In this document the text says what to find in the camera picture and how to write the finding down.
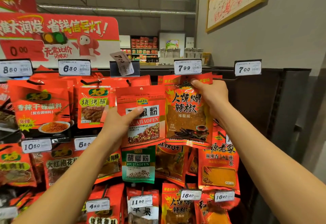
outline metal duct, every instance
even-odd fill
[[[177,11],[177,10],[155,10],[155,9],[133,9],[133,8],[115,8],[115,7],[88,7],[88,6],[69,6],[69,5],[48,5],[38,4],[39,7],[47,10],[77,10],[77,11],[102,11],[102,12],[123,12],[123,13],[159,13],[159,14],[183,14],[196,15],[193,11]]]

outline poster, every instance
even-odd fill
[[[90,59],[109,68],[120,51],[118,22],[112,17],[1,13],[0,59],[30,58],[33,67],[57,68],[58,59]]]

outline white price tag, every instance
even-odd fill
[[[180,200],[197,201],[202,197],[201,190],[182,190]]]
[[[86,201],[86,212],[95,212],[108,209],[110,209],[110,200],[108,198]]]
[[[200,74],[202,61],[200,59],[174,61],[174,74]]]
[[[225,202],[234,200],[234,191],[217,191],[215,192],[215,202]]]
[[[226,135],[225,142],[226,142],[226,144],[232,144],[230,137],[228,135]]]
[[[52,143],[51,139],[37,139],[22,141],[22,151],[24,153],[36,153],[51,151]]]
[[[85,150],[95,138],[96,136],[75,138],[75,150]]]
[[[153,206],[153,195],[130,197],[130,206],[131,208]]]
[[[0,220],[2,219],[12,219],[18,215],[18,210],[16,206],[0,208]]]
[[[121,76],[126,76],[135,72],[130,59],[123,51],[112,53],[110,56],[117,62]]]
[[[30,60],[4,60],[0,61],[0,77],[21,77],[33,74]]]
[[[234,65],[235,76],[261,74],[261,61],[238,61]]]
[[[58,60],[59,75],[91,75],[88,60]]]

